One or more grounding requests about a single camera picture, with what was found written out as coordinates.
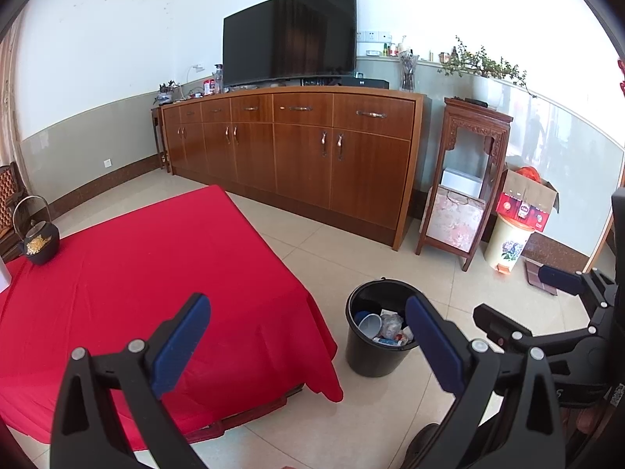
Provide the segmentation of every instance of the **plastic bag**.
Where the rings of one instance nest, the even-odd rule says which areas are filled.
[[[382,338],[393,340],[401,331],[402,324],[404,324],[404,319],[402,319],[399,314],[382,314],[382,330],[380,330],[380,335]]]

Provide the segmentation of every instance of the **black tv screen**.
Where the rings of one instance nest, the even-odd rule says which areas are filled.
[[[224,85],[350,74],[355,0],[269,0],[224,19]]]

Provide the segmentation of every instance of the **red box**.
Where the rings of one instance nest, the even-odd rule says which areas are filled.
[[[538,232],[545,230],[552,208],[559,213],[559,194],[547,181],[535,182],[514,172],[509,166],[495,211],[532,227]]]

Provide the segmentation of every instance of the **white box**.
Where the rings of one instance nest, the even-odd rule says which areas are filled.
[[[441,185],[471,197],[479,197],[479,191],[482,189],[482,179],[447,167],[443,170]]]

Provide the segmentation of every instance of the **white wall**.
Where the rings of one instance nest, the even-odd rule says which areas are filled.
[[[220,62],[223,18],[261,1],[32,0],[18,66],[23,137]],[[483,44],[526,68],[530,89],[625,143],[616,53],[582,0],[357,0],[357,10],[359,30],[408,35],[421,55],[450,50],[455,35]],[[70,96],[51,100],[48,80]]]
[[[31,0],[18,50],[22,139],[174,77],[175,0]]]

